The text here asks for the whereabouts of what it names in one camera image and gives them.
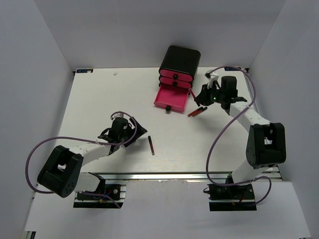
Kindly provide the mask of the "dark red lip gloss tube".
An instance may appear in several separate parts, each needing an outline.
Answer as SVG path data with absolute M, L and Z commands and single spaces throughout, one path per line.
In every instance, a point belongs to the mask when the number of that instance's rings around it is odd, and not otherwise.
M 152 138 L 151 138 L 150 135 L 148 136 L 148 141 L 149 141 L 149 144 L 150 144 L 151 153 L 152 153 L 152 155 L 154 156 L 154 155 L 155 155 L 155 151 L 154 151 L 154 146 L 153 146 Z

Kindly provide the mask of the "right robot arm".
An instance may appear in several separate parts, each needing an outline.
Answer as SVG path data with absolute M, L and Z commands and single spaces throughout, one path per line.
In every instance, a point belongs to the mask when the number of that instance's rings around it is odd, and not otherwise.
M 224 76 L 218 83 L 217 76 L 211 76 L 195 98 L 205 108 L 213 103 L 238 121 L 248 132 L 246 159 L 224 183 L 226 195 L 232 199 L 243 193 L 242 184 L 253 182 L 259 174 L 286 161 L 285 128 L 282 123 L 273 123 L 260 116 L 244 97 L 238 96 L 237 79 Z

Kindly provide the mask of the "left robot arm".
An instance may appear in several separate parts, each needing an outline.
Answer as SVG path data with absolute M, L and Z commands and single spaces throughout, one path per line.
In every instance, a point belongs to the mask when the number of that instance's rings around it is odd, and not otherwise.
M 105 179 L 95 173 L 82 173 L 81 168 L 112 155 L 120 146 L 130 146 L 147 132 L 134 117 L 116 117 L 112 126 L 98 136 L 105 144 L 94 142 L 72 148 L 56 146 L 41 169 L 37 182 L 62 198 L 72 192 L 87 192 L 99 199 L 106 191 Z

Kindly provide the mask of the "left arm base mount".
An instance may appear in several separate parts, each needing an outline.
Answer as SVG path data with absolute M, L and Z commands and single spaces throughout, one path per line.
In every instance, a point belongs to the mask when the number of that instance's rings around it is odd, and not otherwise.
M 120 209 L 126 197 L 126 185 L 95 173 L 80 173 L 75 187 L 74 208 Z

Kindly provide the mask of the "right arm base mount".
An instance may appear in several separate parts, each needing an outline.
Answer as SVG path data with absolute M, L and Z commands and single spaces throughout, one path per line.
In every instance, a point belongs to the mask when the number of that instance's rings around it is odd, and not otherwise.
M 211 212 L 257 210 L 252 184 L 231 187 L 208 184 L 203 192 L 209 196 Z

